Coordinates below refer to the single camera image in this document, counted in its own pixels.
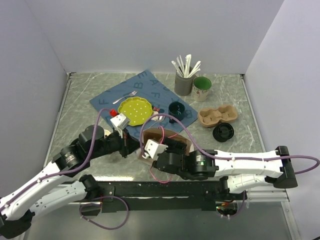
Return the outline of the dark green mug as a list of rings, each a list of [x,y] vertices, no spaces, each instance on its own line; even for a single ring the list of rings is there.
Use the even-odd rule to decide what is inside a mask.
[[[174,101],[168,106],[168,113],[179,121],[182,121],[185,117],[185,106],[178,101]]]

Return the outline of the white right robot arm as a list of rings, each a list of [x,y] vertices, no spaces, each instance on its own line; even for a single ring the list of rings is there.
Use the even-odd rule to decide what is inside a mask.
[[[277,189],[292,189],[298,186],[286,146],[259,153],[221,150],[187,153],[182,142],[168,140],[160,144],[149,139],[144,150],[159,171],[191,181],[214,178],[220,183],[219,195],[226,200],[254,187],[273,185]]]

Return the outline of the stack of paper cups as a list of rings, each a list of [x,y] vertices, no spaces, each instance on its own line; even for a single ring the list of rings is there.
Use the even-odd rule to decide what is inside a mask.
[[[108,137],[111,134],[111,132],[107,129],[104,129],[104,137]]]

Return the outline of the blue letter print cloth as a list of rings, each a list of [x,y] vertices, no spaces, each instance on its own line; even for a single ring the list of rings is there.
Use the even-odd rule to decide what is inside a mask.
[[[168,114],[168,107],[172,102],[179,102],[184,105],[184,118],[181,120],[185,127],[188,127],[197,120],[197,111],[188,103],[179,98],[174,92],[156,79],[148,70],[143,71],[116,86],[109,87],[107,90],[92,98],[89,102],[96,111],[103,108],[118,110],[120,102],[113,104],[117,99],[136,91],[137,97],[145,98],[155,108]]]

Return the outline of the green inside ceramic mug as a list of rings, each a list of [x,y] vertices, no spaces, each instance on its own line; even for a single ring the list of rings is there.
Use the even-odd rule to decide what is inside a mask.
[[[196,77],[192,84],[191,97],[196,102],[204,102],[212,87],[210,79],[204,76]]]

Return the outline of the yellow dotted plate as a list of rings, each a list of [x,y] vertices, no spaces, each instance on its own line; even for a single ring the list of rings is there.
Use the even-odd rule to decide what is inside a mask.
[[[118,107],[118,112],[124,114],[129,120],[129,126],[143,125],[153,115],[151,103],[142,97],[130,97],[124,100]]]

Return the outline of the grey straw holder cup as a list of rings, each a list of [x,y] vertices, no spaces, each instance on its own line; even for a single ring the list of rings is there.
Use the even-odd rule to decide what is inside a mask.
[[[196,75],[193,75],[189,78],[183,78],[176,72],[174,80],[174,92],[179,96],[188,96],[192,91],[192,85],[196,77]]]

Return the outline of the white wrapped straws bundle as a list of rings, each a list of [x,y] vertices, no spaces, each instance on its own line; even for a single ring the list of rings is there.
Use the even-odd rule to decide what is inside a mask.
[[[174,66],[176,73],[179,77],[184,79],[191,78],[201,70],[201,61],[197,61],[194,66],[191,66],[192,55],[187,54],[183,60],[182,56],[179,55],[176,61],[172,60],[171,64]]]

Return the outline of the silver fork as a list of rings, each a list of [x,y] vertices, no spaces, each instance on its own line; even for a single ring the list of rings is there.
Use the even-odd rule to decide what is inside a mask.
[[[133,92],[131,92],[131,93],[129,93],[129,94],[127,94],[127,95],[125,95],[125,96],[123,96],[123,97],[115,100],[112,104],[115,105],[115,104],[117,104],[119,101],[121,101],[121,100],[123,100],[123,99],[125,99],[125,98],[135,96],[137,93],[138,93],[137,91],[133,91]]]

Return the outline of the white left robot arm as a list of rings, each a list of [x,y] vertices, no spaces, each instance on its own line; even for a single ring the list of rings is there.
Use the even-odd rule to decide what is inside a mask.
[[[114,152],[125,158],[139,147],[139,141],[127,129],[106,135],[101,126],[88,126],[34,178],[0,199],[1,236],[13,239],[26,232],[37,218],[71,202],[94,201],[101,190],[91,174],[81,176],[63,189],[52,190],[89,168],[92,159]]]

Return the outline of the kraft paper cakes bag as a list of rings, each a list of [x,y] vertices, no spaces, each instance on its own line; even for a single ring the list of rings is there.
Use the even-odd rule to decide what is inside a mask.
[[[182,135],[179,135],[172,130],[164,129],[162,126],[159,126],[158,128],[148,128],[142,132],[142,136],[144,146],[147,145],[147,142],[149,140],[151,140],[152,143],[156,143],[156,146],[158,146],[159,144],[164,145],[165,138],[169,138],[186,144],[186,150],[184,151],[186,155],[189,155],[190,152],[193,152],[195,150],[193,143],[189,139],[183,137]],[[152,172],[152,163],[153,161],[156,161],[158,159],[158,156],[154,155],[154,158],[152,158],[148,150],[144,150],[144,153],[147,154],[147,158],[143,157],[142,151],[139,148],[136,151],[137,159],[149,165],[149,172],[153,179],[160,184],[168,184],[169,182],[171,182],[173,177],[172,174],[170,175],[170,178],[168,180],[158,180],[156,178],[156,176]]]

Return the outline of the spare black cup lid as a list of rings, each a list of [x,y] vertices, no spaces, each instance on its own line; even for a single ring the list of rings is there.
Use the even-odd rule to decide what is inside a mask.
[[[234,136],[234,128],[229,123],[218,124],[212,131],[212,136],[218,142],[224,143]]]

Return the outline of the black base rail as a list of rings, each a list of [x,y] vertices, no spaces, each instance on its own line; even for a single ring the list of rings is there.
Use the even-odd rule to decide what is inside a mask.
[[[153,210],[189,210],[215,211],[217,202],[235,202],[247,199],[247,193],[230,193],[226,181],[100,181],[98,187],[83,200],[99,202],[102,200],[102,212],[125,211],[125,205],[117,200],[121,198],[130,211]]]

